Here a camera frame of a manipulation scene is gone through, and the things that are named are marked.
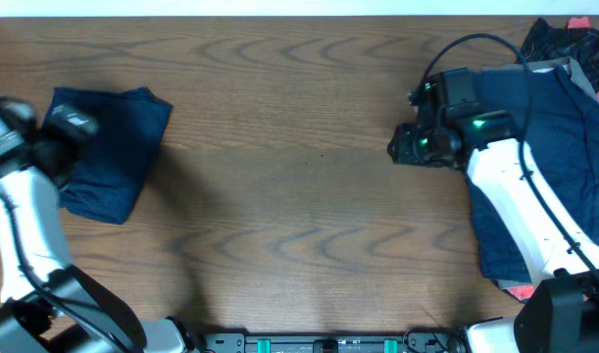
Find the navy blue shorts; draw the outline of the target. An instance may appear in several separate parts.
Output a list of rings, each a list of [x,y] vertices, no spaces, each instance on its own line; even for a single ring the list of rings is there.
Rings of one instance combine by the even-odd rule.
[[[46,119],[63,104],[95,118],[99,130],[60,192],[60,206],[76,216],[121,225],[158,155],[173,105],[145,86],[124,92],[56,87]]]

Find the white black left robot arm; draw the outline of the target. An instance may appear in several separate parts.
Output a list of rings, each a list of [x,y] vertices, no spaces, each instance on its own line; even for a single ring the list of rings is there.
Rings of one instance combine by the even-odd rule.
[[[1,352],[191,352],[174,319],[142,322],[75,265],[60,191],[98,123],[68,106],[42,125],[30,105],[0,98]]]

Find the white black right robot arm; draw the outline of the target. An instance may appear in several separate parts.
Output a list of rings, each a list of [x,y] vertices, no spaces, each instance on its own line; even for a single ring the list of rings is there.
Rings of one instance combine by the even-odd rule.
[[[510,319],[472,324],[452,352],[599,352],[599,246],[575,222],[505,111],[395,128],[398,165],[450,168],[490,202],[535,290]]]

